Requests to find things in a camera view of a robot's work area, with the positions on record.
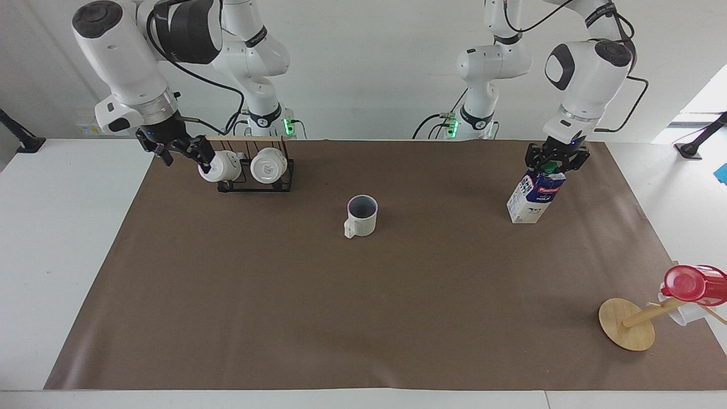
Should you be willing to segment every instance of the mug handle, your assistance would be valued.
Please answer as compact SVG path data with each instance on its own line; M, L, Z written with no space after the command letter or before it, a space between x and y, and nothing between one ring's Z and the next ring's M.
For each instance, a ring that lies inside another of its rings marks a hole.
M356 235L356 221L346 220L343 223L343 234L345 234L346 238L352 239Z

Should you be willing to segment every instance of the black clamp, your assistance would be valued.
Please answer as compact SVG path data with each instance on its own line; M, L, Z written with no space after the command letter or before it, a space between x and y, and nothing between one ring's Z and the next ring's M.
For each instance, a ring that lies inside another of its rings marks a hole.
M15 151L19 154L34 154L46 141L46 138L35 136L31 131L11 118L10 115L6 114L2 109L0 109L0 123L5 125L5 127L20 141L20 147L18 147Z
M147 139L142 130L136 132L136 137L145 151L153 152L155 156L164 161L166 166L171 166L174 161L170 152L178 152L182 156L197 162L203 172L208 173L211 170L210 163L214 158L214 149L204 135L197 138L175 139L168 143L152 142Z
M548 162L555 161L561 163L556 172L578 170L590 157L588 148L581 146L584 140L585 138L580 138L566 144L549 136L542 146L531 143L525 154L525 165L530 169L539 170Z

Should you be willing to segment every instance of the white mug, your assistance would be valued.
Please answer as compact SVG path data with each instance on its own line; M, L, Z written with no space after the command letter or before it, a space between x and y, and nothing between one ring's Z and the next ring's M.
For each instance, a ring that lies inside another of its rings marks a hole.
M226 180L235 180L242 173L242 166L237 154L232 151L217 151L214 158L209 163L210 170L208 173L202 171L202 167L197 166L199 175L208 182L224 182Z
M250 164L250 173L260 183L275 183L288 170L288 159L277 148L265 148L257 153Z
M374 232L379 204L373 197L358 195L348 201L347 209L348 220L343 223L343 232L347 238L364 237Z
M665 296L661 292L659 292L658 297L660 303L663 303L664 301L669 299L669 297ZM699 304L688 303L682 305L675 310L670 311L669 317L671 317L674 322L681 325L682 327L686 327L687 324L689 324L690 322L706 318L708 314L709 313L706 312Z

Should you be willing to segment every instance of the green indicator light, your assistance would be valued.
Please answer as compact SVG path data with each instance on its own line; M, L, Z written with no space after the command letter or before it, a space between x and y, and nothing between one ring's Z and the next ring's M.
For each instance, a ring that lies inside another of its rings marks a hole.
M459 121L456 119L449 125L449 137L455 138L457 136L457 128L459 127Z
M295 128L293 128L292 124L288 119L284 119L283 122L285 123L285 131L288 135L293 135L293 132L295 132Z

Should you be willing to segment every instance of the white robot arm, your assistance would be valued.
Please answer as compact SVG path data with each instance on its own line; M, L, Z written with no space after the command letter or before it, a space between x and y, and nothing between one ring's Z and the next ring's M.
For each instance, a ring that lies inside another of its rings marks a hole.
M531 57L517 29L523 0L485 1L486 24L495 44L469 49L457 61L467 82L467 100L457 114L456 139L483 138L494 115L497 90L490 81L527 74ZM563 91L558 112L543 130L543 147L531 145L529 167L561 161L562 171L577 170L588 158L581 144L592 134L635 63L635 48L610 0L544 0L568 7L585 19L591 39L559 44L545 67L546 77Z
M288 50L268 33L254 0L224 0L223 3L223 27L235 38L225 40L222 52L212 65L245 94L253 136L292 136L292 111L280 104L275 88L265 78L288 71Z
M146 151L167 165L177 151L209 171L214 151L204 137L192 138L179 120L177 96L161 75L156 59L137 30L136 4L93 1L73 16L73 34L91 67L111 88L96 105L106 132L140 127L137 138Z
M294 133L285 117L292 113L263 78L284 74L289 55L268 35L254 0L93 1L73 16L73 29L87 60L111 88L112 95L96 106L99 125L106 132L141 127L137 138L144 149L167 164L169 151L179 151L207 172L214 152L204 137L185 131L190 119L180 116L179 95L159 72L158 60L213 63L241 87L253 135Z
M484 138L499 97L492 80L525 75L532 66L532 55L521 41L523 35L507 25L506 3L507 0L485 1L485 24L494 34L494 44L470 48L457 58L457 72L467 82L467 99L457 112L458 126L453 138ZM510 0L509 16L516 25L521 3L522 0Z

